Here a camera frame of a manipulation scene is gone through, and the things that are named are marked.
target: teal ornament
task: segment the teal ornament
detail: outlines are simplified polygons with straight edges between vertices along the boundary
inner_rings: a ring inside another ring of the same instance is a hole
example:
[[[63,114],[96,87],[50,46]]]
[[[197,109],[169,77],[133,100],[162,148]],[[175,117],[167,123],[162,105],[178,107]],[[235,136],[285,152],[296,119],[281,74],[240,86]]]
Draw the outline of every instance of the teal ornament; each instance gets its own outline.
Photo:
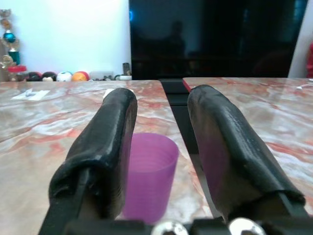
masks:
[[[16,40],[16,37],[13,33],[4,33],[3,38],[8,42],[8,43],[14,43]]]
[[[18,51],[9,51],[9,56],[16,62],[16,65],[20,64],[20,53]]]

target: trophy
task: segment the trophy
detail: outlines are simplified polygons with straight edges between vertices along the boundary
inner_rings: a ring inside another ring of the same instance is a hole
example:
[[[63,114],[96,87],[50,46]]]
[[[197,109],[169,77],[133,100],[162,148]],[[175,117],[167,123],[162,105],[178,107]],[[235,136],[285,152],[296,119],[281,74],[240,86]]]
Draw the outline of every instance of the trophy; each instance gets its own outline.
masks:
[[[8,17],[10,15],[11,15],[10,9],[0,10],[0,16],[2,18],[0,23],[5,30],[3,37],[0,37],[0,41],[5,47],[9,49],[8,54],[12,57],[16,65],[19,65],[20,64],[20,53],[19,53],[20,41],[12,33],[12,24],[8,20]]]

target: marble table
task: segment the marble table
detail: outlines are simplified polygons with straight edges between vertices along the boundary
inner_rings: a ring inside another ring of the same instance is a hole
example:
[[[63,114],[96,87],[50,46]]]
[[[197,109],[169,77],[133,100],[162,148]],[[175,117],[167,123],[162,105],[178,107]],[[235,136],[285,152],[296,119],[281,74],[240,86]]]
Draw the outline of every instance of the marble table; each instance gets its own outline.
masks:
[[[168,136],[179,160],[164,218],[211,217],[195,169],[159,81],[33,82],[50,90],[40,101],[12,100],[18,83],[0,83],[0,234],[35,235],[45,217],[50,179],[102,103],[106,89],[132,89],[138,100],[134,132]]]
[[[241,110],[294,185],[305,195],[305,209],[313,215],[313,86],[307,85],[312,81],[306,78],[193,77],[184,78],[183,82],[189,91],[199,85],[210,85]]]

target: television screen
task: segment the television screen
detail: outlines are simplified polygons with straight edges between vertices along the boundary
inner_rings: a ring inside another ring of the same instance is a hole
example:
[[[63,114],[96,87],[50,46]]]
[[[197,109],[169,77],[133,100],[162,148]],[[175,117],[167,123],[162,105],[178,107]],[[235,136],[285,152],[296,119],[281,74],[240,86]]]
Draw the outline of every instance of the television screen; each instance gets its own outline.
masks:
[[[286,77],[307,0],[130,0],[133,79]]]

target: plastic cup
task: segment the plastic cup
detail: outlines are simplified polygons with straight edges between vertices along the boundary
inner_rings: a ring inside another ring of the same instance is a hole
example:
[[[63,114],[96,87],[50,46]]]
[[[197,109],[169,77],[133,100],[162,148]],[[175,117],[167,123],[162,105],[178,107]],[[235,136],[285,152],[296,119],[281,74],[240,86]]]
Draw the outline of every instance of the plastic cup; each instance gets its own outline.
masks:
[[[168,204],[179,151],[169,138],[153,133],[133,135],[126,200],[127,219],[154,223]]]

